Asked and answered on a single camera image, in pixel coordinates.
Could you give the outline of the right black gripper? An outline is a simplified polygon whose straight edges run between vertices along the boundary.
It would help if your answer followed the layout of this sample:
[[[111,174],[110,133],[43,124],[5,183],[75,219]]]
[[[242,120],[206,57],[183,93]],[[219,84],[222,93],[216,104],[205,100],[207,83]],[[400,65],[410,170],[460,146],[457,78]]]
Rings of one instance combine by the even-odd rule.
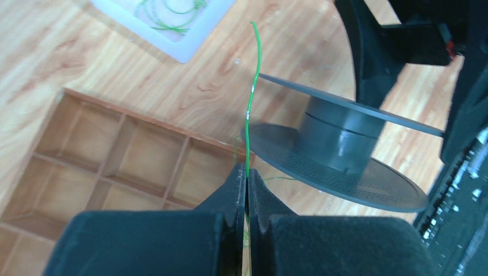
[[[356,101],[381,107],[406,62],[448,66],[463,56],[443,134],[449,163],[487,127],[487,1],[390,1],[400,20],[386,30],[364,1],[335,1],[344,23]]]

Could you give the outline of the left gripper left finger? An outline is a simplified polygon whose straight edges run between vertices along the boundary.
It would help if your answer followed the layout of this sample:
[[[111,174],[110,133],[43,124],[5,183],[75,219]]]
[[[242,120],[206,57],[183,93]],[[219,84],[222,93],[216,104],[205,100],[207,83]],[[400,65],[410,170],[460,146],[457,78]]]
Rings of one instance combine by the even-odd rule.
[[[192,210],[92,210],[66,226],[44,275],[241,275],[243,163]]]

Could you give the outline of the dark grey spool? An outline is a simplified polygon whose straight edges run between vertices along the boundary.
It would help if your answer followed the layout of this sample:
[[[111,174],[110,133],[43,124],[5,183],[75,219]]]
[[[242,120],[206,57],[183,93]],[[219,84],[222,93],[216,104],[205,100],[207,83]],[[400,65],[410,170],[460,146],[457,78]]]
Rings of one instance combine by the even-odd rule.
[[[441,129],[325,91],[267,74],[262,79],[310,96],[297,128],[254,122],[242,131],[246,144],[272,167],[311,187],[392,212],[425,209],[425,192],[374,159],[386,122],[441,137]]]

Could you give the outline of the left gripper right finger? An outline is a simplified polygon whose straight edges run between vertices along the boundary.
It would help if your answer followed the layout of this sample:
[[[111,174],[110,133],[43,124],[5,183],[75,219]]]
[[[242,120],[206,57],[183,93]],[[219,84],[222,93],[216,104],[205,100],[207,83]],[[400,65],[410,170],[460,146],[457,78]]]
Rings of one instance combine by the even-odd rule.
[[[433,275],[420,234],[405,220],[300,216],[247,176],[252,275]]]

